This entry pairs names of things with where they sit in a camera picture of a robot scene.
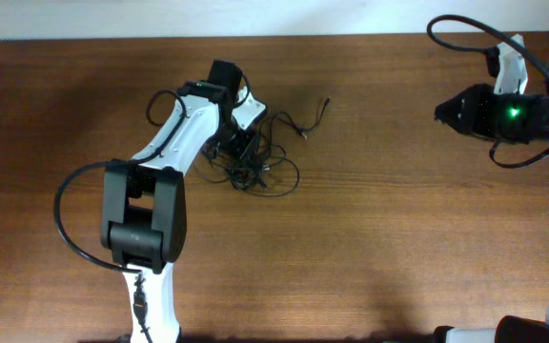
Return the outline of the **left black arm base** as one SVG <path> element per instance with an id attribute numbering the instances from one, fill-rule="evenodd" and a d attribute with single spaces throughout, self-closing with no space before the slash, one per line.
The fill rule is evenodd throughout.
<path id="1" fill-rule="evenodd" d="M 118 336 L 113 343 L 131 343 L 131 336 L 129 334 Z"/>

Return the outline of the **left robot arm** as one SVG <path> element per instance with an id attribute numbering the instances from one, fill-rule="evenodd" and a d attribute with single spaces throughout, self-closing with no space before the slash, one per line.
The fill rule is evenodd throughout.
<path id="1" fill-rule="evenodd" d="M 187 232 L 184 176 L 204 145 L 247 162 L 257 150 L 253 122 L 266 112 L 236 64 L 215 60 L 205 80 L 173 92 L 171 116 L 128 165 L 106 168 L 101 244 L 123 270 L 132 332 L 123 342 L 176 342 L 173 264 Z"/>

